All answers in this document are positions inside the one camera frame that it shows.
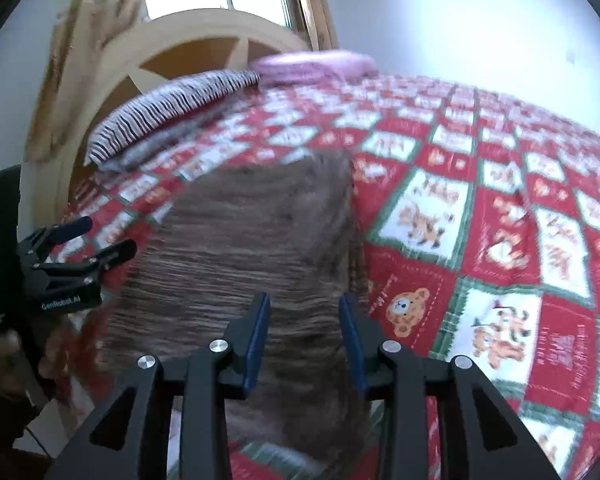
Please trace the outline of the brown knitted sweater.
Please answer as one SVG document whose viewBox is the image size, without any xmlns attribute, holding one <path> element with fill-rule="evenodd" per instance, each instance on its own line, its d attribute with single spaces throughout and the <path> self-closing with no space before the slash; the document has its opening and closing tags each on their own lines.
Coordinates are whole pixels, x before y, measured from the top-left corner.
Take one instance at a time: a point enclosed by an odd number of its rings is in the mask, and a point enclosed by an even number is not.
<svg viewBox="0 0 600 480">
<path fill-rule="evenodd" d="M 264 292 L 271 321 L 258 382 L 227 405 L 228 430 L 343 478 L 368 414 L 350 384 L 338 316 L 341 295 L 363 291 L 351 169 L 349 152 L 325 150 L 196 179 L 133 259 L 106 316 L 99 369 L 118 374 L 144 353 L 187 356 Z"/>
</svg>

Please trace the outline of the beige curtain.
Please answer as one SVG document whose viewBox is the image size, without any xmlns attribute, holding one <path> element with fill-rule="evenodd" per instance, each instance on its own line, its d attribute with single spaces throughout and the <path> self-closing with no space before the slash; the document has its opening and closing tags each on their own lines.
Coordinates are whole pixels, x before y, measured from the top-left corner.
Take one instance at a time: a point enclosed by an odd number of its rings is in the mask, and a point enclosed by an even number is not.
<svg viewBox="0 0 600 480">
<path fill-rule="evenodd" d="M 110 42 L 140 22 L 144 0 L 70 0 L 58 15 L 50 56 L 24 144 L 26 162 L 46 162 L 68 140 Z"/>
</svg>

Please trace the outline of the red checkered cartoon bedspread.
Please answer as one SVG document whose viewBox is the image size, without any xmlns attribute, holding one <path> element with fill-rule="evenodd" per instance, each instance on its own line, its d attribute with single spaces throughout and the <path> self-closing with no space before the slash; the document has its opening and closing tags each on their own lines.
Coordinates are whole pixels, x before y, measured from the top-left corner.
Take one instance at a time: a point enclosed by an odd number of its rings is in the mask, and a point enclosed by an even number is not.
<svg viewBox="0 0 600 480">
<path fill-rule="evenodd" d="M 565 479 L 600 457 L 600 137 L 502 94 L 428 78 L 279 87 L 131 162 L 110 160 L 71 212 L 74 260 L 145 244 L 186 185 L 228 165 L 353 155 L 370 315 L 413 350 L 470 356 Z"/>
</svg>

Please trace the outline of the beige wooden headboard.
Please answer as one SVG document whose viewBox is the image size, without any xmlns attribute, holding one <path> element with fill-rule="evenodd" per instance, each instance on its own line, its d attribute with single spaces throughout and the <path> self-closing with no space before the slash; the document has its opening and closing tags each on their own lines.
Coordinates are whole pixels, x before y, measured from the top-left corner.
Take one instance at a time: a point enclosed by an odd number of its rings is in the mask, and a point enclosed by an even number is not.
<svg viewBox="0 0 600 480">
<path fill-rule="evenodd" d="M 293 30 L 247 12 L 199 9 L 138 24 L 102 50 L 61 134 L 36 134 L 24 152 L 20 226 L 29 233 L 57 222 L 78 184 L 88 134 L 126 101 L 172 79 L 206 70 L 241 70 L 257 58 L 309 49 Z"/>
</svg>

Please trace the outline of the grey striped pillow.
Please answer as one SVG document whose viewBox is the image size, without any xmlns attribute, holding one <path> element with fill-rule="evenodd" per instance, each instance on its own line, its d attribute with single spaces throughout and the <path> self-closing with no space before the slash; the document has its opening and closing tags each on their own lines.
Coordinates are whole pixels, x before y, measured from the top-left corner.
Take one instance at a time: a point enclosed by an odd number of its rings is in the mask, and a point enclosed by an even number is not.
<svg viewBox="0 0 600 480">
<path fill-rule="evenodd" d="M 260 82 L 254 70 L 181 76 L 115 108 L 87 137 L 84 165 L 100 166 L 174 119 L 200 112 Z"/>
</svg>

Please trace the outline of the folded pink blanket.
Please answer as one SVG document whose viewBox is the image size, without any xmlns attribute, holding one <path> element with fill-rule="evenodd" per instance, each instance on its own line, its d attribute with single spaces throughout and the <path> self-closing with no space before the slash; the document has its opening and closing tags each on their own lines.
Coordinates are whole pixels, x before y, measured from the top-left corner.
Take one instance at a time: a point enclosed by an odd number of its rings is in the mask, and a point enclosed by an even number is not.
<svg viewBox="0 0 600 480">
<path fill-rule="evenodd" d="M 266 86 L 347 82 L 378 75 L 377 64 L 369 55 L 340 49 L 279 53 L 258 58 L 250 68 Z"/>
</svg>

